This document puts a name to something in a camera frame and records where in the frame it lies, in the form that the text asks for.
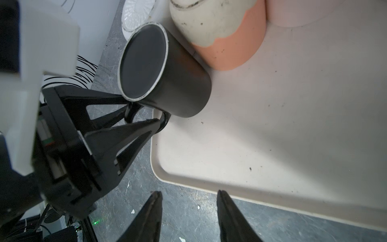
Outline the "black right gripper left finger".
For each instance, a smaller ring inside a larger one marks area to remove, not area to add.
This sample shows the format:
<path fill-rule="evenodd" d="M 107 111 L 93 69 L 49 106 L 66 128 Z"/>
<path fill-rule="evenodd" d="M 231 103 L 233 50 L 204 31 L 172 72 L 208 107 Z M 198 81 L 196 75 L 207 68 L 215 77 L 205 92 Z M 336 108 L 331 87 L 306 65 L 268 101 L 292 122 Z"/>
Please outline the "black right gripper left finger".
<path fill-rule="evenodd" d="M 158 242 L 162 224 L 162 193 L 155 191 L 118 242 Z"/>

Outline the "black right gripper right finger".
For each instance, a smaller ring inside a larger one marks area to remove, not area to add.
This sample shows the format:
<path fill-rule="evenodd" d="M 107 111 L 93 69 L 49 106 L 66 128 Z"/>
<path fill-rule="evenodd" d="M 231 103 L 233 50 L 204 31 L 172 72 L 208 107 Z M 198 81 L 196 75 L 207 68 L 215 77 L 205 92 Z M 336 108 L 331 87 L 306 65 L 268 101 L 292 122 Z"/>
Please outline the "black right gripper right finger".
<path fill-rule="evenodd" d="M 222 242 L 262 242 L 224 190 L 217 193 L 217 214 Z"/>

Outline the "black mug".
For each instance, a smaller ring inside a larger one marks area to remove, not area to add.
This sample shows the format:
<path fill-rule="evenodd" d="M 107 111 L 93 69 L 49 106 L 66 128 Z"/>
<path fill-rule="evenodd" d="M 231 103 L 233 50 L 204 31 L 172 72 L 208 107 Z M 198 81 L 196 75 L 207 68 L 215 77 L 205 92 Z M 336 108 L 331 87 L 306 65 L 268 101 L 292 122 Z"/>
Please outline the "black mug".
<path fill-rule="evenodd" d="M 191 118 L 208 103 L 212 82 L 201 64 L 164 28 L 149 22 L 128 40 L 118 68 L 118 85 L 131 104 L 125 120 L 133 122 L 143 107 L 160 110 L 160 130 L 171 116 Z"/>

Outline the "white ribbed mug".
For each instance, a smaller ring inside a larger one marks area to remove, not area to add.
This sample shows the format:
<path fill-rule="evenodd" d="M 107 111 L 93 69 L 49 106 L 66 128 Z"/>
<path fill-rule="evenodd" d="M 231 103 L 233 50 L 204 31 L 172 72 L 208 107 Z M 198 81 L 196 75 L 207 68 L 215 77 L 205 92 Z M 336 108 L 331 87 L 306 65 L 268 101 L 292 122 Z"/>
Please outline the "white ribbed mug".
<path fill-rule="evenodd" d="M 139 26 L 149 20 L 155 3 L 155 0 L 125 0 L 121 23 L 126 40 L 129 40 Z"/>

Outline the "cream and orange mug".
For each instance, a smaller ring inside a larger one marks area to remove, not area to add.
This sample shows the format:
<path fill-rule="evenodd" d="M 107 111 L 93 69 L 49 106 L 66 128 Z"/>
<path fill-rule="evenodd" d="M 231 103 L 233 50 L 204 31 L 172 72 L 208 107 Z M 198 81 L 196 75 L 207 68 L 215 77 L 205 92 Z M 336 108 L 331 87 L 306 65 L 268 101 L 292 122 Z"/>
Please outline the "cream and orange mug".
<path fill-rule="evenodd" d="M 244 64 L 265 37 L 264 0 L 170 1 L 169 9 L 181 34 L 218 71 Z"/>

